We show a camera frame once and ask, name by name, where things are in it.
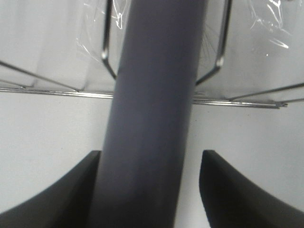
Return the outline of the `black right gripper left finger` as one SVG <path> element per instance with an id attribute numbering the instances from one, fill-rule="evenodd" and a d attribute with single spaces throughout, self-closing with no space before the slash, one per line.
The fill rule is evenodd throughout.
<path id="1" fill-rule="evenodd" d="M 0 214 L 2 228 L 84 228 L 101 151 L 91 151 L 62 178 Z"/>

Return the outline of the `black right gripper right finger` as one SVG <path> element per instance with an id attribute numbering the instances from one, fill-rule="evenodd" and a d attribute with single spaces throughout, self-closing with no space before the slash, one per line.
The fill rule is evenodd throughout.
<path id="1" fill-rule="evenodd" d="M 302 228 L 304 213 L 266 192 L 214 150 L 204 150 L 199 192 L 212 228 Z"/>

